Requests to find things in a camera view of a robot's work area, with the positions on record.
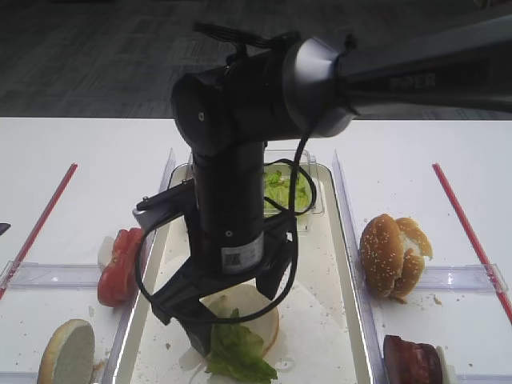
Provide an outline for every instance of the red tomato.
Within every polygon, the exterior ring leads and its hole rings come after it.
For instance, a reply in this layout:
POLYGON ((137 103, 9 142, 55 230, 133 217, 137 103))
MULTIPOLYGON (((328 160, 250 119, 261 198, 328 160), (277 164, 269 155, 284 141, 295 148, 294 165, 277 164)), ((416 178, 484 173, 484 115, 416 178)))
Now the red tomato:
POLYGON ((144 231, 120 230, 112 249, 112 259, 98 282, 98 301, 104 306, 120 306, 135 291, 135 252, 144 231))

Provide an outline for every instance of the red straw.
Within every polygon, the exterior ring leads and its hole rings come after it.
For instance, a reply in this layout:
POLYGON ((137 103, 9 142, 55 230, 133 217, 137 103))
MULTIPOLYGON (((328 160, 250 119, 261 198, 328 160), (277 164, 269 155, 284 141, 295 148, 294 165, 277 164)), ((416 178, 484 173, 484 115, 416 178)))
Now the red straw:
POLYGON ((13 262, 13 265, 11 266, 9 272, 7 273, 6 279, 4 281, 4 283, 5 283, 4 287, 0 288, 0 300, 2 300, 2 297, 7 290, 7 283, 9 282, 9 280, 12 279, 12 277, 18 270, 20 263, 23 261, 26 254, 28 254, 30 248, 32 247, 32 244, 34 244, 34 241, 39 234, 39 231, 41 230, 42 226, 45 224, 46 220, 48 219, 48 216, 50 216, 52 209, 55 207, 55 204, 57 204, 57 201, 60 199, 62 192, 64 192, 64 189, 67 187, 68 183, 70 182, 71 177, 73 176, 77 167, 78 167, 78 165, 74 164, 74 163, 70 165, 70 168, 67 170, 66 174, 64 175, 64 178, 61 180, 60 184, 58 185, 57 189, 55 190, 54 195, 51 197, 50 201, 46 205, 45 210, 42 212, 41 216, 39 216, 39 219, 35 223, 34 228, 32 228, 32 231, 30 232, 29 237, 26 238, 25 243, 23 244, 22 248, 18 252, 16 259, 13 262))
MULTIPOLYGON (((451 186, 448 183, 448 179, 446 178, 444 172, 442 171, 441 166, 435 163, 432 165, 432 168, 434 168, 434 172, 438 176, 442 188, 445 190, 446 196, 448 196, 448 199, 450 200, 452 207, 457 213, 458 219, 460 220, 462 227, 464 228, 464 231, 466 232, 466 235, 474 248, 474 251, 476 252, 478 258, 480 259, 480 263, 485 266, 488 266, 490 264, 490 261, 486 255, 486 252, 483 250, 482 244, 480 244, 480 241, 478 240, 476 233, 473 231, 473 228, 471 227, 470 221, 467 219, 466 214, 464 214, 464 210, 462 210, 462 207, 458 202, 457 197, 455 196, 454 190, 451 189, 451 186)), ((490 280, 493 282, 494 286, 498 286, 498 280, 494 276, 494 272, 492 271, 491 268, 487 269, 487 273, 490 277, 490 280)), ((500 303, 503 306, 503 309, 506 312, 506 316, 512 323, 512 305, 510 304, 510 300, 506 295, 506 292, 496 291, 496 295, 498 296, 498 300, 500 301, 500 303)))

